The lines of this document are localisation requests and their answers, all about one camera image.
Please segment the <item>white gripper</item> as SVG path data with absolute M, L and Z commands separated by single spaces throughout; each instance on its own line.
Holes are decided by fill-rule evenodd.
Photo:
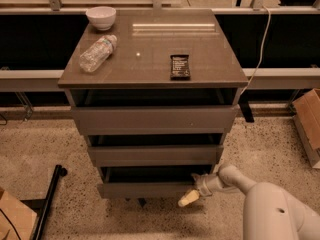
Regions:
M 212 196 L 218 190 L 219 182 L 216 174 L 191 174 L 195 181 L 195 188 L 188 190 L 178 201 L 180 207 L 185 207 L 202 197 Z

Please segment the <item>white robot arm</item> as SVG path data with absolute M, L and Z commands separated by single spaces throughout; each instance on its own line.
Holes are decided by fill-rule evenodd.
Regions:
M 230 164 L 192 177 L 195 186 L 179 200 L 180 207 L 215 192 L 245 195 L 243 240 L 320 240 L 320 215 L 275 184 L 256 182 Z

